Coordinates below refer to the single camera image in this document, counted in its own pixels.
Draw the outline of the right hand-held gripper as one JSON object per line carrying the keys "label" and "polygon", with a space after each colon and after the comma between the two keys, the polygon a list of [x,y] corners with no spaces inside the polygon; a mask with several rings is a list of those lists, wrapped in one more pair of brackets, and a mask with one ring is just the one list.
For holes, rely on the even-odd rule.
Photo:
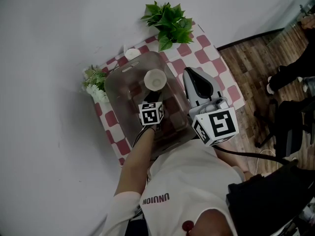
{"label": "right hand-held gripper", "polygon": [[[183,72],[192,128],[207,147],[225,142],[239,134],[236,112],[222,97],[216,79],[203,70],[186,67]],[[199,101],[210,101],[202,105]]]}

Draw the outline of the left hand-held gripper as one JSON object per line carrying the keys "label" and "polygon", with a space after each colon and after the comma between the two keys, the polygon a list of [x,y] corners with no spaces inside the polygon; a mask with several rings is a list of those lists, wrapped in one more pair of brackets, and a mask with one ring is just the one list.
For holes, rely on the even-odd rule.
{"label": "left hand-held gripper", "polygon": [[139,117],[143,126],[159,124],[164,117],[163,96],[160,91],[150,91],[138,105]]}

